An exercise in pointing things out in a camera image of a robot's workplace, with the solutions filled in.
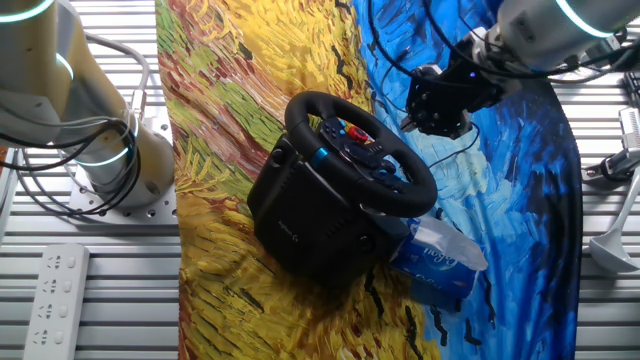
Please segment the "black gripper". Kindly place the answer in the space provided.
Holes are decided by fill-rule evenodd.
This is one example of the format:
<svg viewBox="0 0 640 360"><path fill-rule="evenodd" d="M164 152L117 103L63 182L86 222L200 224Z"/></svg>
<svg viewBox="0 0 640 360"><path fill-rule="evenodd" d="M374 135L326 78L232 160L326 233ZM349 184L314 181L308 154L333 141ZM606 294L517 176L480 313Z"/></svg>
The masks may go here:
<svg viewBox="0 0 640 360"><path fill-rule="evenodd" d="M482 42L459 42L455 51L462 54L452 53L446 69L436 64L413 69L407 114L400 129L449 135L453 140L469 133L473 128L470 115L500 101L498 83L474 66L478 62L487 67L486 53L496 49Z"/></svg>

